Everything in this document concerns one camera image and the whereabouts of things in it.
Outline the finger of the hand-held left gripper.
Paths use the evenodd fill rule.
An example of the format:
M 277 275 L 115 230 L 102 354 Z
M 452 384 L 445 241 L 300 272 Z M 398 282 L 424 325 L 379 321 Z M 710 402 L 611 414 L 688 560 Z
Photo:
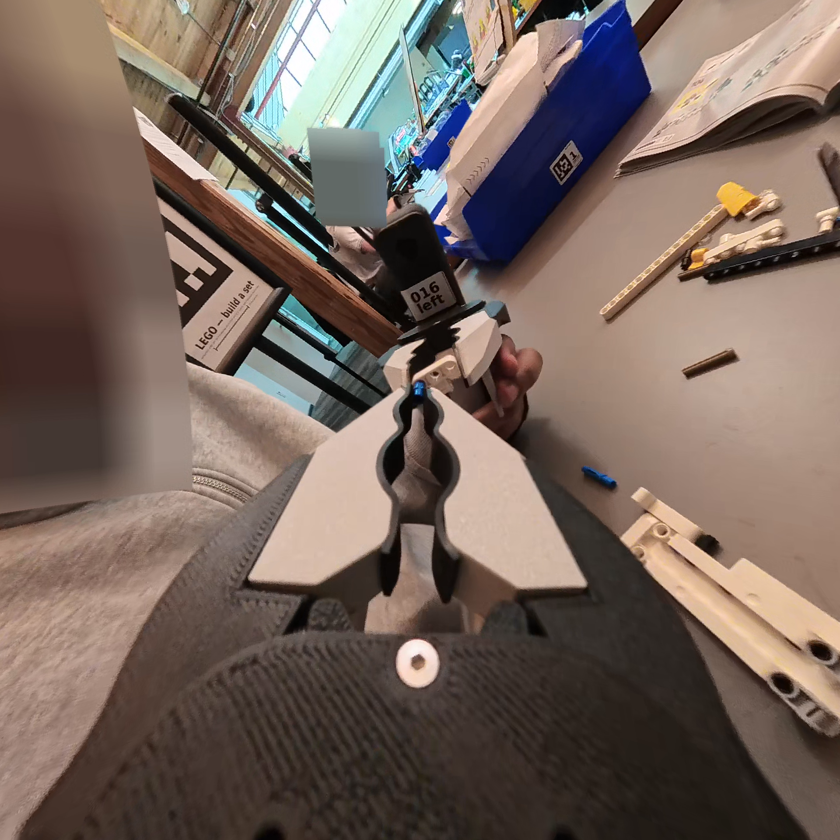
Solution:
M 399 392 L 414 384 L 409 373 L 411 359 L 422 344 L 397 344 L 384 354 L 384 377 L 391 392 Z
M 467 317 L 458 322 L 458 366 L 468 385 L 488 372 L 501 347 L 501 329 L 494 318 Z

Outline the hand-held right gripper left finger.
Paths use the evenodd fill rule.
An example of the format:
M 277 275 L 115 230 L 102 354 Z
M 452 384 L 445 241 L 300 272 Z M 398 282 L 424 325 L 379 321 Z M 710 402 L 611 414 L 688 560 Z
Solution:
M 313 453 L 248 573 L 252 587 L 338 600 L 364 628 L 400 570 L 399 503 L 382 483 L 381 451 L 403 426 L 402 398 L 390 394 Z

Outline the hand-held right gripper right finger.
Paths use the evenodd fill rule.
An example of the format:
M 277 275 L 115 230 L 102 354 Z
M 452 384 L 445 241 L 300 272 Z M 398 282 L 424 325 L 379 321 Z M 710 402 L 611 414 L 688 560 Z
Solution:
M 525 460 L 443 394 L 427 394 L 432 575 L 443 603 L 487 617 L 501 602 L 582 593 L 586 579 Z

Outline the white lego bracket piece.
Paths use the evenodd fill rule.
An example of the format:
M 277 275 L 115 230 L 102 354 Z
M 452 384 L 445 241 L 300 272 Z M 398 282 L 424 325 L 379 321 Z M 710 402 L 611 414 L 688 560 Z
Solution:
M 436 360 L 413 377 L 413 384 L 422 382 L 427 389 L 436 389 L 445 395 L 455 391 L 463 382 L 463 373 L 454 353 L 444 352 Z

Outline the long white lego beam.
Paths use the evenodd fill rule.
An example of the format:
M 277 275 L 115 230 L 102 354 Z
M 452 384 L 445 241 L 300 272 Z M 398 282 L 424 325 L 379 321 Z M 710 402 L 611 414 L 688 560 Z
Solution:
M 635 300 L 662 274 L 669 270 L 687 250 L 697 244 L 729 217 L 726 207 L 719 203 L 672 243 L 659 257 L 641 271 L 600 310 L 605 321 L 611 321 L 630 302 Z

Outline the tan lego axle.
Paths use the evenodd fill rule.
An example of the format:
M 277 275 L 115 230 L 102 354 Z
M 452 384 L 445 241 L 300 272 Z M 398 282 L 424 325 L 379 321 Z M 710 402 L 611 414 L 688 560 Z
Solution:
M 733 364 L 739 361 L 737 352 L 732 349 L 726 349 L 715 353 L 703 360 L 699 360 L 693 364 L 689 364 L 682 369 L 681 373 L 686 379 L 693 379 L 700 375 L 719 370 L 728 364 Z

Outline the long black lego beam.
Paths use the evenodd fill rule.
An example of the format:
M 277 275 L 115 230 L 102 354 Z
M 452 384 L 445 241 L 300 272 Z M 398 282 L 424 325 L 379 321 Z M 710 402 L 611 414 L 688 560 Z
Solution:
M 824 234 L 764 248 L 754 254 L 723 260 L 703 269 L 700 275 L 709 283 L 717 283 L 729 281 L 735 277 L 782 268 L 796 262 L 838 256 L 838 253 L 839 229 L 835 228 Z

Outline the person's left hand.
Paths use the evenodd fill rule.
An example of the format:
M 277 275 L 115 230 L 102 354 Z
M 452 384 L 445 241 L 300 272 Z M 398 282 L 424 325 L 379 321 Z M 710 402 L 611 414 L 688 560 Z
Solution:
M 532 348 L 518 349 L 503 335 L 490 373 L 497 388 L 497 403 L 488 402 L 473 417 L 491 432 L 510 443 L 529 416 L 529 392 L 543 368 L 541 353 Z

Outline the blue plastic bin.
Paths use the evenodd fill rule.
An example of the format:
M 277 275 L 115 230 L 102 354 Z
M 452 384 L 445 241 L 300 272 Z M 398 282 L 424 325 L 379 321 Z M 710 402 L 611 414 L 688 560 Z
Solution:
M 585 24 L 580 55 L 463 210 L 434 224 L 444 250 L 507 264 L 651 92 L 624 2 Z

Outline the wooden railing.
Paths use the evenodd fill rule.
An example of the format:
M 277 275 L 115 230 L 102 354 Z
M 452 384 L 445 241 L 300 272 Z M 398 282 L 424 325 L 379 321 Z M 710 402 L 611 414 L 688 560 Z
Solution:
M 286 283 L 304 307 L 375 356 L 397 344 L 402 334 L 399 328 L 273 227 L 217 183 L 193 180 L 149 141 L 142 142 L 152 175 Z

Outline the black and white sign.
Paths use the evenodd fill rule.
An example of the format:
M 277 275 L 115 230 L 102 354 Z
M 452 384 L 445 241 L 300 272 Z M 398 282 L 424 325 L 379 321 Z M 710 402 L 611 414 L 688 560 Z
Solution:
M 289 286 L 163 184 L 154 184 L 186 358 L 234 375 L 290 295 Z

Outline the person's grey hoodie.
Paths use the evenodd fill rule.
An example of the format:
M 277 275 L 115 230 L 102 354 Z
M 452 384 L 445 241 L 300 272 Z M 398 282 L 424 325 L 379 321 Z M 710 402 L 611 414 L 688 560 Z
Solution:
M 323 425 L 187 365 L 192 482 L 2 515 L 2 838 L 467 838 L 400 750 L 337 606 L 249 594 L 277 478 Z

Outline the yellow brick separator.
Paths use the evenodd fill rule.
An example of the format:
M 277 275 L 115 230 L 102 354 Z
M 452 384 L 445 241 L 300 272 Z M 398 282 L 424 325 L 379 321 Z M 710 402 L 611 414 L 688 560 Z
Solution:
M 717 190 L 717 199 L 730 217 L 737 217 L 752 211 L 759 201 L 757 195 L 736 182 L 722 184 Z

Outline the open instruction booklet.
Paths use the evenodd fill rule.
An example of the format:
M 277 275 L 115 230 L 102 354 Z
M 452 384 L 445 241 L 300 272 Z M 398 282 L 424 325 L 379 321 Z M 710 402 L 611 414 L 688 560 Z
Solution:
M 717 151 L 804 114 L 838 107 L 839 2 L 802 1 L 706 60 L 616 176 Z

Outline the white lego frame assembly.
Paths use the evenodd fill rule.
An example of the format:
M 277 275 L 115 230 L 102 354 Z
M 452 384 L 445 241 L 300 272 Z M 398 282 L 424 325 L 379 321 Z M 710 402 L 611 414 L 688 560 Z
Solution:
M 839 733 L 839 623 L 746 559 L 726 567 L 717 541 L 645 488 L 623 543 L 646 572 L 810 729 Z

